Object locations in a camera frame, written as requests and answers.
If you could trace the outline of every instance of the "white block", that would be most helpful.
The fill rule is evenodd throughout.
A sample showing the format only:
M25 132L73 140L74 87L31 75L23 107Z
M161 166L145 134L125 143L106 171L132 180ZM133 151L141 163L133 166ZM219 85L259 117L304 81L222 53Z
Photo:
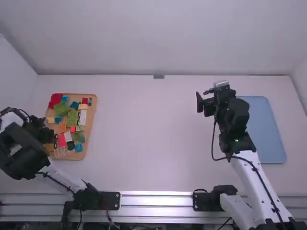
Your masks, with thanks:
M71 132L70 131L65 132L64 133L64 137L65 137L66 142L72 141L72 137L71 137Z
M80 120L79 120L79 125L84 126L86 122L86 112L87 110L81 110L80 111Z

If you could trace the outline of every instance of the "black clamp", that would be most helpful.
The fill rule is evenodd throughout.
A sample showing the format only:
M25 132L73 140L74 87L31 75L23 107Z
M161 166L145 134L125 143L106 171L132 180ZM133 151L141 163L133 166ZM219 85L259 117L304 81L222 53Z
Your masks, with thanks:
M237 189L233 185L218 185L208 193L205 189L194 190L193 210L195 212L221 212L223 211L220 204L220 194L236 195Z

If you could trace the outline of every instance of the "yellow block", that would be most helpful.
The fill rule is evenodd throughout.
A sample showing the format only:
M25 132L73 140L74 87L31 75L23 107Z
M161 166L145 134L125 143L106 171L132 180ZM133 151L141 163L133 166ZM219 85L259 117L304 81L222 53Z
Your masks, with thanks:
M79 110L88 110L88 105L87 104L80 104L78 109Z
M46 117L48 123L55 123L54 117Z

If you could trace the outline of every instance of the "metal rail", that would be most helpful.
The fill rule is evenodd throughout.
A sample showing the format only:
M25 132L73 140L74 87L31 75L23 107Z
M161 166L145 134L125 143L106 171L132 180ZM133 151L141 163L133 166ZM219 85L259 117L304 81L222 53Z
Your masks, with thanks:
M116 222L222 224L229 217L225 212L194 212L191 192L124 191L121 194L120 209L109 212ZM280 199L296 220L307 221L307 196L288 195ZM60 221L67 200L62 194L0 193L0 221ZM70 221L79 220L79 211L73 210ZM105 211L85 211L83 221L107 222Z

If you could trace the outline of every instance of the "green block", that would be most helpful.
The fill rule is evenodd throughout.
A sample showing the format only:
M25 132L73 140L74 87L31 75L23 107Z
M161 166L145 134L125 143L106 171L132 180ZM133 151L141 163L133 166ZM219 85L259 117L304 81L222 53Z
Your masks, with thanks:
M66 126L67 127L77 126L78 119L79 119L78 111L74 109L70 110L67 114Z
M82 131L83 131L83 126L76 127L76 132L82 132Z
M65 102L60 102L54 105L54 111L56 112L57 116L64 116L66 115L71 109L66 105Z
M71 138L73 141L77 141L80 137L80 133L72 133Z
M85 142L85 136L84 136L82 133L80 133L79 138L78 138L78 141L80 141L80 142L82 142L82 143Z

